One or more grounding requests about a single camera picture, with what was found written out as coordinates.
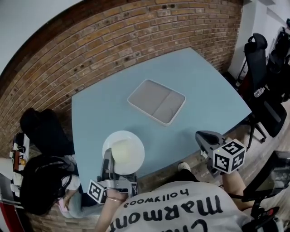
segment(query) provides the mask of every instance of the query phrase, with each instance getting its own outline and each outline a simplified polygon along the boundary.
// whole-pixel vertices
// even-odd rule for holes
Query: bracelet
[[[110,200],[112,200],[112,201],[117,201],[117,202],[123,203],[123,201],[118,200],[118,199],[115,199],[115,198],[110,198],[110,197],[107,197],[107,198],[110,199]]]

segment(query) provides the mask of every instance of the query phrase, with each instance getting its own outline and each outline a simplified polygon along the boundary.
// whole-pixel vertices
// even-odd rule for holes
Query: floor
[[[259,140],[261,139],[261,135],[257,131],[255,131],[254,133],[255,137],[253,139],[251,148],[246,154],[245,163],[242,168],[239,169],[239,172],[246,184],[249,184],[256,176],[256,174],[260,171],[273,150],[290,151],[290,102],[288,101],[283,105],[288,112],[288,116],[281,132],[276,138],[271,138],[268,136],[266,142],[261,144],[259,142]],[[238,140],[247,145],[249,140],[248,131],[248,126],[239,126],[235,130],[230,132],[227,136],[231,137],[232,139],[237,138]],[[218,185],[221,183],[219,178],[214,179],[209,174],[205,165],[205,159],[199,155],[199,152],[188,156],[183,161],[187,162],[190,165],[190,167],[192,168],[192,172],[200,181],[208,181]],[[176,167],[177,163],[172,164],[171,166],[166,167],[162,170],[159,170],[154,174],[139,179],[138,183],[140,191],[148,192],[155,189],[156,187],[161,186],[177,171]],[[276,205],[280,206],[280,218],[284,221],[290,221],[290,201],[288,200],[289,197],[290,188],[285,189],[274,198],[264,200],[262,204],[265,208],[270,208]],[[64,218],[61,215],[57,206],[53,207],[50,213],[44,217],[39,217],[31,214],[27,215],[30,218],[30,222],[34,228],[34,231],[36,232],[87,232],[93,231],[97,222],[97,216],[84,219]]]

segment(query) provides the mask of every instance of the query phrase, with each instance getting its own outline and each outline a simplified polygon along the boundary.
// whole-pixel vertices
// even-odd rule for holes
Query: red brick wall
[[[187,47],[220,72],[230,64],[241,20],[239,0],[112,1],[100,13],[91,4],[82,2],[74,13],[57,16],[22,46],[1,75],[1,156],[8,156],[27,108],[54,109],[70,131],[71,96],[131,65]],[[54,28],[58,35],[41,44],[41,35]],[[33,40],[40,46],[37,52],[29,52]]]

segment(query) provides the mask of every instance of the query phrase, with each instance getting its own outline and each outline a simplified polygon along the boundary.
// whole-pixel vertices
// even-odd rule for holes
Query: dark pants
[[[195,176],[191,173],[191,171],[187,169],[182,169],[180,172],[177,172],[173,177],[171,177],[167,183],[171,183],[174,181],[193,181],[199,182]]]

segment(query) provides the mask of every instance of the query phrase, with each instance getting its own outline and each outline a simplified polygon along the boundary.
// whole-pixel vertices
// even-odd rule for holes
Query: white bowl
[[[130,162],[128,163],[115,163],[114,171],[119,175],[129,175],[136,172],[143,164],[145,157],[145,149],[141,140],[133,133],[125,130],[116,131],[109,135],[102,148],[102,156],[104,157],[105,151],[112,147],[113,143],[121,140],[129,140],[132,144],[132,154],[130,154]]]

